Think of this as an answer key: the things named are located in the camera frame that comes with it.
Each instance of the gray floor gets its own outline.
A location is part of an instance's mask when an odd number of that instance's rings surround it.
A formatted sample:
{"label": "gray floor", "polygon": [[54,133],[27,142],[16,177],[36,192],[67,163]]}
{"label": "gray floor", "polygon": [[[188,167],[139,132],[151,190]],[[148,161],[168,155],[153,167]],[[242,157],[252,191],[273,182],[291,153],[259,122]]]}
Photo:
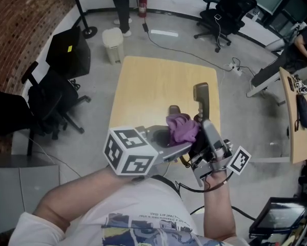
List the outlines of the gray floor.
{"label": "gray floor", "polygon": [[[60,133],[57,141],[51,140],[50,137],[35,138],[48,154],[68,163],[80,175],[89,174],[107,165],[102,149],[121,65],[112,66],[109,63],[101,33],[114,26],[112,21],[115,18],[115,13],[87,16],[89,25],[98,28],[98,34],[87,40],[92,59],[90,74],[77,78],[77,82],[81,85],[80,96],[86,94],[92,98],[92,102],[77,106],[71,113],[75,121],[85,129],[85,134],[80,135],[68,126],[65,132]],[[172,59],[211,67],[193,56],[155,46],[142,29],[143,19],[135,14],[132,14],[132,19],[130,26],[133,35],[124,40],[125,55]],[[202,28],[197,27],[192,20],[148,14],[147,24],[149,29],[174,31],[179,34],[178,37],[151,34],[151,39],[161,46],[191,52],[221,67],[230,63],[232,57],[237,57],[241,60],[241,65],[248,66],[257,73],[276,58],[262,47],[236,35],[230,35],[232,44],[229,47],[224,46],[219,53],[215,53],[215,44],[209,37],[197,40],[193,38],[194,34],[202,32]],[[221,83],[223,71],[218,68],[216,71]],[[224,79],[219,86],[222,137],[230,139],[235,149],[239,145],[243,146],[252,154],[252,161],[258,157],[286,156],[289,154],[286,138],[288,116],[285,105],[276,105],[277,101],[284,100],[280,82],[274,83],[265,94],[247,98],[245,94],[250,89],[251,77],[248,69],[244,69],[241,76],[234,71],[224,73]],[[34,146],[34,150],[41,151],[37,146]],[[301,165],[289,163],[248,164],[240,176],[235,175],[231,179],[232,204],[252,216],[257,216],[269,197],[292,197],[297,190],[300,167]],[[62,183],[77,177],[64,164],[61,164],[60,168]],[[170,166],[167,178],[198,187],[191,171],[179,164]],[[186,190],[181,193],[189,211],[203,205],[202,195]],[[237,213],[235,218],[238,235],[247,238],[252,222]],[[195,215],[194,219],[202,232],[202,214]]]}

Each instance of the purple cloth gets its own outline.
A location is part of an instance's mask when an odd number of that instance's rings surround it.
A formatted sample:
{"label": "purple cloth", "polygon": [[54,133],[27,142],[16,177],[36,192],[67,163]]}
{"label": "purple cloth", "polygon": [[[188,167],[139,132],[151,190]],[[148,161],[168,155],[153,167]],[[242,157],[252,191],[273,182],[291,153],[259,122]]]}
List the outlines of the purple cloth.
{"label": "purple cloth", "polygon": [[180,142],[195,142],[195,136],[199,132],[199,125],[191,120],[188,114],[178,113],[166,117],[166,122],[170,130],[170,144]]}

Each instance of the pants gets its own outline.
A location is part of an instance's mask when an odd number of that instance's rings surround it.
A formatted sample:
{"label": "pants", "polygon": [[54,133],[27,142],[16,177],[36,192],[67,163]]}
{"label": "pants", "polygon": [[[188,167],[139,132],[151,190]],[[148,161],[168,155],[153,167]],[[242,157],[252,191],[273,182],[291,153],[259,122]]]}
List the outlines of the pants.
{"label": "pants", "polygon": [[284,49],[282,54],[275,60],[275,62],[271,63],[264,69],[261,69],[259,73],[255,75],[255,77],[251,80],[251,84],[257,87],[275,75],[279,71],[280,67],[283,67],[293,74],[297,70],[307,67],[307,62],[300,59],[293,59],[291,57],[290,49]]}
{"label": "pants", "polygon": [[117,9],[120,29],[122,33],[126,33],[129,30],[129,0],[113,0],[113,3]]}

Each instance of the brick wall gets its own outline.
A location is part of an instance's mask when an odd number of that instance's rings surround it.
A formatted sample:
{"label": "brick wall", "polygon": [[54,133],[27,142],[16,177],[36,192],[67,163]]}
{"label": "brick wall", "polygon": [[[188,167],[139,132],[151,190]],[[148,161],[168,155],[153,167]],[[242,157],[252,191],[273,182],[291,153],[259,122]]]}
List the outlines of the brick wall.
{"label": "brick wall", "polygon": [[[0,91],[20,94],[21,77],[74,0],[0,0]],[[10,153],[12,135],[0,137],[0,153]]]}

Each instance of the black backpack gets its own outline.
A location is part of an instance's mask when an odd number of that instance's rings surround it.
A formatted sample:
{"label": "black backpack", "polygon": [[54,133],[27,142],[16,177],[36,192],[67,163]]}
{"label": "black backpack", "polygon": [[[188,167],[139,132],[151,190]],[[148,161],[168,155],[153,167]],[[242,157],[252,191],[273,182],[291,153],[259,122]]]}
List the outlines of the black backpack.
{"label": "black backpack", "polygon": [[296,96],[297,100],[297,120],[295,122],[295,132],[299,129],[300,124],[307,129],[307,100],[301,94]]}

